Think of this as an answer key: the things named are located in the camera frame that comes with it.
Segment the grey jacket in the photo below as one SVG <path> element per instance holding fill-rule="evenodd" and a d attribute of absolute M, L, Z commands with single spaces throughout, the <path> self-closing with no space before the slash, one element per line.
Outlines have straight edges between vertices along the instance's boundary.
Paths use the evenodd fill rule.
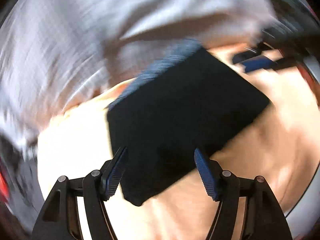
<path fill-rule="evenodd" d="M 44 204 L 37 174 L 37 145 L 32 144 L 24 159 L 21 152 L 1 137 L 1 174 L 8 187 L 5 207 L 22 231 L 29 236 Z"/>

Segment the dark navy pants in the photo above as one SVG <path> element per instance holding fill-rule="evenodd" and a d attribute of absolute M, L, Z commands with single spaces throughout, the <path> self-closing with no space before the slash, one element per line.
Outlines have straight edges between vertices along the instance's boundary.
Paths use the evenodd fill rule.
<path fill-rule="evenodd" d="M 141 206 L 251 124 L 268 97 L 195 40 L 141 72 L 108 106 L 112 150 L 126 147 L 124 198 Z"/>

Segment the grey checkered quilt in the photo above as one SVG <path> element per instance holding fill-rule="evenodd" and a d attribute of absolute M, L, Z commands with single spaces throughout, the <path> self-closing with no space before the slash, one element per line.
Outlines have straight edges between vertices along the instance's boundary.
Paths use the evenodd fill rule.
<path fill-rule="evenodd" d="M 8 0 L 1 134 L 25 151 L 52 117 L 134 77 L 182 39 L 212 48 L 275 18 L 270 0 Z"/>

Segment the peach bed blanket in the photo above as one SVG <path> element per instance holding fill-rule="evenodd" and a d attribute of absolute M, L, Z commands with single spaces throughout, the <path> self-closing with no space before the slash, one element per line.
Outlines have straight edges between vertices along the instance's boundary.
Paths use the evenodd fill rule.
<path fill-rule="evenodd" d="M 263 176 L 274 191 L 294 239 L 317 238 L 319 228 L 319 107 L 297 68 L 257 70 L 244 78 L 272 104 L 213 159 L 236 176 Z M 59 176 L 80 178 L 110 159 L 107 106 L 126 80 L 51 119 L 38 139 L 38 178 L 48 196 Z M 191 171 L 136 207 L 118 190 L 105 204 L 118 239 L 205 239 L 217 211 L 200 175 Z"/>

